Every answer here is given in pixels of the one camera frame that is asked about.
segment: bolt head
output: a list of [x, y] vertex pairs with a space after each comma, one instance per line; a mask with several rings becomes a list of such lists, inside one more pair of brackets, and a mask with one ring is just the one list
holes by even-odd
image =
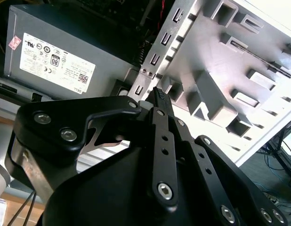
[[173, 196], [171, 188], [165, 183], [160, 183], [158, 185], [158, 192], [166, 200], [170, 200]]
[[185, 123], [182, 120], [178, 119], [178, 122], [181, 126], [185, 126]]
[[230, 211], [229, 208], [227, 208], [226, 206], [222, 205], [221, 206], [221, 212], [223, 217], [231, 224], [235, 223], [235, 218], [233, 213]]
[[266, 221], [268, 221], [269, 223], [272, 223], [272, 218], [265, 210], [262, 209], [260, 212], [263, 215], [263, 217], [266, 219]]
[[207, 143], [208, 145], [211, 145], [210, 140], [208, 140], [207, 138], [204, 138], [203, 140], [204, 140], [204, 142]]
[[76, 133], [71, 129], [64, 129], [61, 131], [61, 138], [65, 141], [72, 142], [76, 140], [77, 136]]
[[45, 114], [45, 113], [35, 114], [35, 116], [33, 117], [33, 119], [37, 123], [43, 124], [43, 125], [49, 124], [51, 122], [50, 116], [48, 114]]

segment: white label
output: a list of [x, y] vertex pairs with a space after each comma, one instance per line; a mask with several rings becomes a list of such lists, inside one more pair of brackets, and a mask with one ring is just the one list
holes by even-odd
[[95, 65], [24, 33], [20, 69], [82, 94], [87, 92]]

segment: blue cable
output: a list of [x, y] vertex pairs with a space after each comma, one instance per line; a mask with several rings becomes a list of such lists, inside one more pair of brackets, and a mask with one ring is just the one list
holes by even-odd
[[[268, 165], [271, 166], [271, 165], [270, 165], [270, 158], [269, 158], [269, 156], [267, 156], [267, 159], [268, 159]], [[272, 172], [274, 175], [276, 175], [276, 177], [277, 177], [278, 179], [280, 179], [280, 181], [281, 181], [284, 185], [286, 185], [288, 188], [291, 189], [291, 187], [290, 187], [288, 184], [286, 184], [286, 183], [283, 181], [283, 179], [273, 171], [273, 169], [271, 169], [271, 168], [269, 168], [269, 169], [271, 170], [271, 172]]]
[[256, 184], [256, 185], [259, 185], [259, 186], [261, 186], [262, 188], [264, 188], [266, 191], [268, 191], [268, 192], [273, 192], [273, 193], [275, 193], [274, 191], [271, 191], [270, 189], [267, 189], [265, 186], [263, 186], [262, 184], [260, 184], [260, 183], [258, 183], [258, 182], [253, 182], [254, 184]]

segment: silver screw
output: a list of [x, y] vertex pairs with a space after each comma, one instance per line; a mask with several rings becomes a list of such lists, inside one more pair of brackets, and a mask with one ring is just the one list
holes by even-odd
[[227, 208], [226, 206], [222, 205], [222, 206], [221, 206], [221, 211], [222, 211], [222, 215], [223, 215], [223, 217], [225, 217], [225, 219], [226, 219], [229, 223], [233, 224], [233, 223], [235, 222], [234, 215], [233, 215], [233, 213], [230, 211], [229, 208]]
[[137, 105], [136, 105], [135, 103], [133, 103], [133, 102], [129, 102], [129, 105], [130, 105], [131, 107], [134, 107], [134, 108], [137, 107]]
[[45, 113], [38, 113], [36, 114], [33, 119], [39, 124], [48, 124], [51, 122], [51, 118], [48, 114]]
[[208, 145], [211, 144], [210, 140], [208, 140], [207, 138], [204, 138], [203, 140], [204, 140], [204, 142], [207, 143]]
[[183, 122], [182, 120], [178, 119], [178, 122], [179, 122], [179, 124], [180, 124], [181, 126], [185, 126], [185, 124], [184, 124], [184, 122]]
[[157, 113], [158, 113], [159, 115], [161, 115], [161, 116], [164, 116], [164, 113], [163, 113], [162, 111], [160, 111], [160, 110], [157, 110]]
[[158, 185], [158, 192], [166, 200], [170, 200], [173, 196], [171, 188], [165, 183], [160, 183]]
[[272, 218], [264, 209], [262, 209], [260, 212], [262, 213], [262, 215], [266, 219], [266, 221], [268, 221], [269, 223], [272, 223]]
[[65, 141], [72, 142], [72, 141], [76, 140], [77, 136], [73, 130], [64, 129], [61, 131], [61, 138], [63, 138]]
[[276, 217], [276, 219], [279, 220], [279, 222], [281, 222], [282, 224], [285, 223], [285, 221], [283, 220], [283, 217], [276, 210], [273, 210], [273, 214]]

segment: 80 plus logo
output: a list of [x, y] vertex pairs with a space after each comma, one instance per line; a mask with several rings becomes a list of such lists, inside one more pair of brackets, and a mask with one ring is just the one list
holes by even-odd
[[58, 67], [60, 63], [60, 57], [56, 56], [56, 55], [51, 55], [51, 60], [50, 60], [50, 64], [52, 64], [53, 66]]

